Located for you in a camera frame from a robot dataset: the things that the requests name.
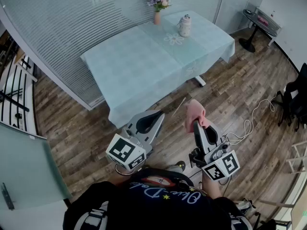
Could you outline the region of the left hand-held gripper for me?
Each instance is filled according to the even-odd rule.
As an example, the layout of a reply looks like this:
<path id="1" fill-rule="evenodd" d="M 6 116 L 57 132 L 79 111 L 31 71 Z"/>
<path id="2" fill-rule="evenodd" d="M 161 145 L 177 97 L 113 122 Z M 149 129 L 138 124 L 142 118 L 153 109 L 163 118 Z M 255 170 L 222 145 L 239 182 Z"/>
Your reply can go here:
<path id="1" fill-rule="evenodd" d="M 107 156 L 127 171 L 144 162 L 153 149 L 153 142 L 162 127 L 165 114 L 147 110 L 135 115 L 120 134 L 115 134 L 107 147 Z"/>

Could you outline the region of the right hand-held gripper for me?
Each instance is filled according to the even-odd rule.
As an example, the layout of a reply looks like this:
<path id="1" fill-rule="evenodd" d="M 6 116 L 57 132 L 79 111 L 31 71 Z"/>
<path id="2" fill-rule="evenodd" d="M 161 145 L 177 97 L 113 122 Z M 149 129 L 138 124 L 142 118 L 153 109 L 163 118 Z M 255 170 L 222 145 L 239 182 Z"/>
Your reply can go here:
<path id="1" fill-rule="evenodd" d="M 193 123 L 197 148 L 189 154 L 191 167 L 196 165 L 213 181 L 228 178 L 240 169 L 234 150 L 216 126 L 205 128 L 196 120 Z"/>

